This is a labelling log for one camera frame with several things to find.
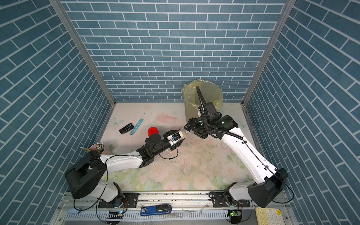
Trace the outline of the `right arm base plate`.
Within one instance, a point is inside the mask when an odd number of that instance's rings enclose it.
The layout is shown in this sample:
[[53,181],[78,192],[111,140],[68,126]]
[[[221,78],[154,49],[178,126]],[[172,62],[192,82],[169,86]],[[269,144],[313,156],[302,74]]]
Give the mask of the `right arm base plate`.
[[211,199],[214,208],[250,207],[249,200],[234,200],[229,193],[225,193],[224,191],[211,191],[208,193],[208,196]]

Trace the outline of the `red lidded rice jar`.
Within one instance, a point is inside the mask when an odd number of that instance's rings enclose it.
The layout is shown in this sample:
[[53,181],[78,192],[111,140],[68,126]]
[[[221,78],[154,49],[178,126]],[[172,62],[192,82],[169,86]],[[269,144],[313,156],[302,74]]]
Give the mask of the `red lidded rice jar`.
[[148,133],[148,137],[150,137],[153,134],[159,134],[159,130],[156,127],[150,127],[147,133]]

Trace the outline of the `teal ruler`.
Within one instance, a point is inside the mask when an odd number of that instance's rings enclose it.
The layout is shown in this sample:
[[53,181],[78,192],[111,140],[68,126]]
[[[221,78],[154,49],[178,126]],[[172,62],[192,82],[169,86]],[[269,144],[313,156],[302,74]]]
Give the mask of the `teal ruler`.
[[132,131],[130,132],[130,134],[133,136],[136,131],[139,129],[139,127],[141,126],[141,124],[143,123],[144,119],[140,119],[138,121],[138,123],[134,126],[134,128],[132,129]]

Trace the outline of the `aluminium mounting rail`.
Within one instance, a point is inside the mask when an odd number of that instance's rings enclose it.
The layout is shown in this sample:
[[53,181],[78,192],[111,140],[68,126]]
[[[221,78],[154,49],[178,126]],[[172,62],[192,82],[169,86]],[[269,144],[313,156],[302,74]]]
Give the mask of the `aluminium mounting rail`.
[[123,205],[116,207],[113,202],[105,202],[95,197],[86,196],[75,200],[70,193],[66,193],[61,200],[59,209],[80,209],[93,211],[98,210],[135,210],[144,206],[169,204],[172,209],[245,209],[251,206],[259,206],[250,197],[242,197],[240,200],[233,200],[227,203],[223,191],[142,191],[124,192]]

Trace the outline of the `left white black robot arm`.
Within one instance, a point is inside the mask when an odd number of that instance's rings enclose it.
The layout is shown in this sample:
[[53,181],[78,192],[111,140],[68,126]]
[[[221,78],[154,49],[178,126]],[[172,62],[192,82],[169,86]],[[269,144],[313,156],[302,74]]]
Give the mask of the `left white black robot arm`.
[[162,152],[176,150],[185,138],[185,132],[171,130],[163,136],[150,135],[141,148],[128,154],[101,155],[96,151],[88,152],[65,172],[73,199],[92,196],[109,204],[111,208],[123,207],[126,203],[125,195],[117,183],[108,181],[109,174],[146,167]]

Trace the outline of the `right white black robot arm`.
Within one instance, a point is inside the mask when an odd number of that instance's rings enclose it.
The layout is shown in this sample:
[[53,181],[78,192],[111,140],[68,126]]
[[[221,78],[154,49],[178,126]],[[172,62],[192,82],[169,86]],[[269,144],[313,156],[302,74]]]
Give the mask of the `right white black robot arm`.
[[222,140],[240,158],[254,180],[248,186],[231,184],[224,191],[225,200],[232,203],[249,197],[265,208],[286,187],[288,172],[270,163],[248,141],[235,120],[229,115],[223,116],[212,102],[201,103],[198,109],[199,117],[190,118],[184,128],[203,139],[212,136]]

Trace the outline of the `pink pen holder cup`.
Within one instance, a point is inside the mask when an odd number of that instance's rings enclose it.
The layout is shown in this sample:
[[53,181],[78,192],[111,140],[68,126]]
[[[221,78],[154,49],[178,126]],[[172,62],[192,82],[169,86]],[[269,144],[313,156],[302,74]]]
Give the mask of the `pink pen holder cup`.
[[111,152],[110,152],[109,148],[106,145],[104,145],[102,142],[97,142],[97,143],[93,144],[89,148],[81,147],[81,149],[85,150],[85,151],[88,151],[88,152],[96,151],[99,154],[111,155]]

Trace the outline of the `clear rice jar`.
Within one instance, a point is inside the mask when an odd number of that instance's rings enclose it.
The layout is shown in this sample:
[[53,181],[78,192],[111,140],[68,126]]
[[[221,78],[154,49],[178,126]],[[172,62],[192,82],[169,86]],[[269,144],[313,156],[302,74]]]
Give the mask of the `clear rice jar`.
[[182,131],[182,137],[185,139],[185,138],[187,138],[189,135],[190,135],[190,133],[187,131],[187,130],[185,130],[185,129],[183,129]]

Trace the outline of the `black stapler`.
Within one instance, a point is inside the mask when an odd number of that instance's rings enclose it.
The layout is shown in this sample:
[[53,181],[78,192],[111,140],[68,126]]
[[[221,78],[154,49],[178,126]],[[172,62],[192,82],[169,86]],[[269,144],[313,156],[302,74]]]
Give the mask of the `black stapler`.
[[132,123],[127,124],[123,128],[119,130],[119,132],[123,135],[129,131],[132,131],[134,129],[134,125]]

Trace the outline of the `blue black handheld device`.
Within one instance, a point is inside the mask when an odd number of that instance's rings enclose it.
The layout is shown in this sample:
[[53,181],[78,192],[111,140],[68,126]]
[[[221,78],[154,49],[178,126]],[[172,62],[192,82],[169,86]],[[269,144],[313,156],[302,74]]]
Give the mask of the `blue black handheld device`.
[[161,204],[154,206],[144,206],[141,208],[141,216],[156,216],[156,215],[167,215],[172,212],[172,207],[169,204]]

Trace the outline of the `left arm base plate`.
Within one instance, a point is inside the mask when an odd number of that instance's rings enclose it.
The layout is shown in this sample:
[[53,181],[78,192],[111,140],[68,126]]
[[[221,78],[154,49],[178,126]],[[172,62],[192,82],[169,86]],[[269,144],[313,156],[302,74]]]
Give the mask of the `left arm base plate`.
[[139,194],[138,193],[124,193],[115,197],[110,202],[101,200],[98,203],[100,209],[129,209],[137,206]]

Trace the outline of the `yellow egg tray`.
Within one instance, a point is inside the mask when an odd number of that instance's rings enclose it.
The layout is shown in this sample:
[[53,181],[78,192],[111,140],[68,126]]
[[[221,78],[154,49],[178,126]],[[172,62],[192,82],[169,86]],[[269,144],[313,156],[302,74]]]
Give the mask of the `yellow egg tray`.
[[256,208],[258,225],[285,225],[282,212],[275,208]]

